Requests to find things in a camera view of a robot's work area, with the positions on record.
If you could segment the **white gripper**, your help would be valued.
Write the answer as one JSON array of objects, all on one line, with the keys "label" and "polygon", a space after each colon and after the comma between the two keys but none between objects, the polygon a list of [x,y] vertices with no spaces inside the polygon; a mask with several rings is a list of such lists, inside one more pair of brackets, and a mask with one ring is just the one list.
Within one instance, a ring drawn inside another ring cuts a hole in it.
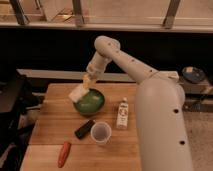
[{"label": "white gripper", "polygon": [[102,71],[98,68],[95,68],[93,65],[88,65],[86,72],[87,74],[83,76],[83,87],[85,89],[90,89],[95,84],[95,79],[100,77]]}]

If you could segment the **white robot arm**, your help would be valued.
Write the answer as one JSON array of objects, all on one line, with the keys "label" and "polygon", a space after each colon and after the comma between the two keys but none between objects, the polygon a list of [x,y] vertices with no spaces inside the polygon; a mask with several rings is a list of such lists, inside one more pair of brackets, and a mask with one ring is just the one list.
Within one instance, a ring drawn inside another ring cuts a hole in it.
[{"label": "white robot arm", "polygon": [[142,171],[194,171],[182,107],[185,92],[165,73],[120,49],[118,40],[99,36],[83,86],[92,87],[114,62],[136,83],[135,114]]}]

